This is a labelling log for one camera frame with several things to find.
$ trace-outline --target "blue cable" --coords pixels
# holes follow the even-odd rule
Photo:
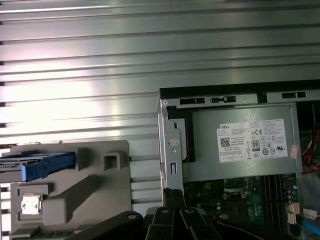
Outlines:
[[[312,224],[310,224],[309,222],[302,220],[302,226],[304,226],[305,228],[311,230],[312,232],[314,232],[315,234],[320,236],[320,229],[313,226]]]

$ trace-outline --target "sticker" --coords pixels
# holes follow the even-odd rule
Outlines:
[[[220,125],[216,134],[220,163],[288,156],[283,119],[225,123]]]
[[[297,159],[297,155],[298,155],[298,145],[292,145],[290,158]]]

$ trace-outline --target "screw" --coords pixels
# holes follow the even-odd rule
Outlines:
[[[221,214],[221,215],[219,216],[219,218],[226,220],[226,219],[229,218],[229,216],[228,216],[227,214]]]
[[[171,147],[176,147],[178,145],[178,139],[176,139],[175,137],[171,137],[169,139],[169,145]]]
[[[193,213],[195,212],[195,210],[193,210],[193,209],[191,209],[191,208],[187,208],[187,209],[185,210],[185,212],[186,212],[187,214],[193,214]]]

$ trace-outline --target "connector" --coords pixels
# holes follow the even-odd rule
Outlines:
[[[289,224],[297,224],[297,218],[294,213],[288,213],[288,223]]]
[[[291,203],[289,205],[289,211],[293,214],[300,214],[300,207],[298,202]]]
[[[318,217],[318,212],[310,209],[303,209],[303,216],[307,219],[315,220]]]

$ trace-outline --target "qr code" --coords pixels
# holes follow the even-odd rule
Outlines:
[[[222,137],[220,138],[221,147],[230,147],[230,138],[229,137]]]

